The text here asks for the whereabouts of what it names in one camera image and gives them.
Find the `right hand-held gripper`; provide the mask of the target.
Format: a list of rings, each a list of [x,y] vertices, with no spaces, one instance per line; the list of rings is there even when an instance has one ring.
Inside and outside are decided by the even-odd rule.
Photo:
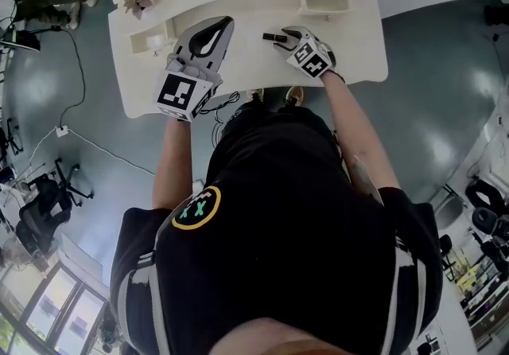
[[[331,47],[321,41],[308,28],[290,25],[282,28],[287,43],[275,41],[273,48],[279,53],[289,53],[286,63],[310,79],[320,78],[326,72],[344,78],[336,72],[336,57]]]

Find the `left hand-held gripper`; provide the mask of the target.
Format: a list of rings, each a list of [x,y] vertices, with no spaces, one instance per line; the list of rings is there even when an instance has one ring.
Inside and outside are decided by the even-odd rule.
[[[153,102],[159,111],[192,122],[223,83],[218,70],[235,28],[233,18],[209,18],[188,27],[159,76]]]

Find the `white desk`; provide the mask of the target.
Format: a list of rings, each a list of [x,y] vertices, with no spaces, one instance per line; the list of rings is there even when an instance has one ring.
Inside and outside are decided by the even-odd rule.
[[[132,119],[154,113],[154,92],[160,71],[171,53],[157,57],[135,55],[130,37],[172,18],[177,37],[189,26],[207,18],[229,16],[235,29],[220,67],[223,84],[219,95],[260,87],[309,86],[305,78],[286,65],[264,33],[280,33],[290,25],[303,25],[329,44],[336,69],[350,84],[381,82],[387,78],[387,56],[378,0],[350,0],[352,10],[326,20],[298,13],[300,0],[152,0],[153,5],[136,19],[117,9],[109,16],[111,47],[122,104]]]

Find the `person's left forearm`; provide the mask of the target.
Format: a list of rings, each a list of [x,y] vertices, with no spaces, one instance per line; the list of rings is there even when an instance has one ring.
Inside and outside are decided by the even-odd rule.
[[[190,123],[170,118],[153,180],[154,209],[174,210],[192,194]]]

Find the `person's right forearm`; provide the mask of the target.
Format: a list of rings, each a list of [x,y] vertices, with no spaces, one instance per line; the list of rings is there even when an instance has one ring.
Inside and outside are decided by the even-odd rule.
[[[321,76],[321,81],[352,183],[360,185],[363,179],[368,179],[376,189],[397,189],[398,179],[383,144],[346,83],[330,71]]]

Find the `person's right shoe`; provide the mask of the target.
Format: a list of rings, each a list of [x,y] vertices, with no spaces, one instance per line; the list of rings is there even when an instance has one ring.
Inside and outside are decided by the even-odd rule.
[[[286,93],[285,105],[300,107],[304,100],[304,89],[300,86],[292,86]]]

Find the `pale pink artificial flower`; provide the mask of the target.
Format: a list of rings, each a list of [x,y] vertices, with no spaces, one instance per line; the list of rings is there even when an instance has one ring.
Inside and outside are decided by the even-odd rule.
[[[123,7],[125,13],[132,13],[132,15],[140,20],[143,15],[143,11],[153,5],[152,0],[124,0]]]

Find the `person's black trousers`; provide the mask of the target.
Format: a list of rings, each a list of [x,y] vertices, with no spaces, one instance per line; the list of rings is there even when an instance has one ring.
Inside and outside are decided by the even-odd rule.
[[[260,134],[265,128],[275,129],[277,134],[283,133],[286,128],[296,128],[298,133],[312,131],[327,142],[336,156],[340,156],[335,135],[319,115],[292,103],[271,111],[259,100],[248,101],[237,108],[223,128],[216,151],[226,150],[244,135],[250,132]]]

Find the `person's black t-shirt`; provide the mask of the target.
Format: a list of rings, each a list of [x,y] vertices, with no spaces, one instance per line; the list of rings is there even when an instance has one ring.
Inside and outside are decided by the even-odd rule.
[[[125,212],[111,306],[141,355],[208,355],[258,318],[355,355],[401,355],[442,285],[430,205],[396,188],[365,195],[321,136],[265,128],[215,150],[181,207]]]

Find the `black office chair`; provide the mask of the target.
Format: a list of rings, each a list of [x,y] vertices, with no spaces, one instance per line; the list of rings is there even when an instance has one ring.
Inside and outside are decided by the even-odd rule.
[[[92,199],[94,193],[85,194],[72,185],[80,165],[75,164],[65,175],[60,167],[62,159],[55,161],[56,169],[42,174],[27,183],[37,195],[19,210],[20,220],[15,234],[21,245],[32,257],[47,256],[55,248],[56,230],[70,221],[72,209],[83,205],[76,197]]]
[[[17,124],[13,124],[12,118],[7,119],[6,125],[7,132],[0,127],[0,159],[7,156],[9,148],[11,148],[15,155],[24,151],[24,149],[14,140],[14,135],[19,132],[19,126]]]
[[[472,223],[484,234],[509,243],[509,205],[500,191],[475,177],[465,195],[474,207]]]

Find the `large glass window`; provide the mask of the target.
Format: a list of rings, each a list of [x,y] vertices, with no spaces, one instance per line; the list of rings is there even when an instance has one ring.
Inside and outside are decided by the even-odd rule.
[[[119,355],[99,340],[106,299],[57,263],[0,270],[0,355]]]

